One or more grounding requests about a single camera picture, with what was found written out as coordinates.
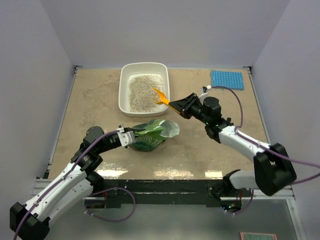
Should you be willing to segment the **green litter bag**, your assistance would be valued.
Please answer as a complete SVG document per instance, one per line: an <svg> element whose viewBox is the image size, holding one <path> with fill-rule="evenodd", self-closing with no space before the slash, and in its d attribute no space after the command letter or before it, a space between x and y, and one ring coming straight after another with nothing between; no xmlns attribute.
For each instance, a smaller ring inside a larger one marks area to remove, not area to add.
<svg viewBox="0 0 320 240"><path fill-rule="evenodd" d="M135 143L131 144L130 147L141 152L151 152L167 139L180 134L180 127L176 122L158 118L135 125L132 129Z"/></svg>

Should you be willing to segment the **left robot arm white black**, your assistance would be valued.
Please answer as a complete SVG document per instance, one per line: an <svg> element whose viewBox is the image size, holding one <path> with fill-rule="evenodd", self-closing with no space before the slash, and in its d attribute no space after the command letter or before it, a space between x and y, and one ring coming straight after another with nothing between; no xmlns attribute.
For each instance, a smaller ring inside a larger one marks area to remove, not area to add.
<svg viewBox="0 0 320 240"><path fill-rule="evenodd" d="M83 198L99 196L104 190L103 177L95 170L102 162L101 153L135 143L134 130L119 126L104 132L99 126L86 131L79 150L62 172L41 192L24 204L16 202L9 210L9 227L14 239L43 240L51 227Z"/></svg>

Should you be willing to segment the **orange plastic scoop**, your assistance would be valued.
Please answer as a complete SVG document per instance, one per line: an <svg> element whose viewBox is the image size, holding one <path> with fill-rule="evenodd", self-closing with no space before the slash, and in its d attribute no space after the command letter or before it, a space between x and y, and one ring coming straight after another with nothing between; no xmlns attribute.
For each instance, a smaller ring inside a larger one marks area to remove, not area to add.
<svg viewBox="0 0 320 240"><path fill-rule="evenodd" d="M152 98L152 101L154 103L158 105L166 105L168 108L174 110L176 113L180 113L178 110L176 110L174 107L170 105L171 102L167 99L166 95L162 91L154 87L152 89L156 92L157 95L157 97Z"/></svg>

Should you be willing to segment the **white litter box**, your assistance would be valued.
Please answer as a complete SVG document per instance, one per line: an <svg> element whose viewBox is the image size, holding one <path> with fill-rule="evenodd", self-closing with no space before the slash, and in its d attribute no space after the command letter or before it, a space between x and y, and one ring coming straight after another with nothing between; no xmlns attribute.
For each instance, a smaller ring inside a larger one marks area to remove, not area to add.
<svg viewBox="0 0 320 240"><path fill-rule="evenodd" d="M170 98L168 68L158 62L136 62L125 65L120 72L118 107L130 117L162 115L167 106L156 104L158 89Z"/></svg>

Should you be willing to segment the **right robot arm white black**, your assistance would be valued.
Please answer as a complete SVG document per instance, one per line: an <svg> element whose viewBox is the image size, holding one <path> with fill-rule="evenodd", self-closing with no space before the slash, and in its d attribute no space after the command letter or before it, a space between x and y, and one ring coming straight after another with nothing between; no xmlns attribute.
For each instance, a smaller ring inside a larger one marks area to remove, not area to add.
<svg viewBox="0 0 320 240"><path fill-rule="evenodd" d="M226 145L253 162L253 170L234 170L224 176L223 192L230 197L241 189L259 189L272 196L291 185L297 174L288 153L279 143L269 145L236 130L231 118L224 119L219 100L208 96L204 100L192 93L186 98L167 104L185 119L192 117L204 123L210 139Z"/></svg>

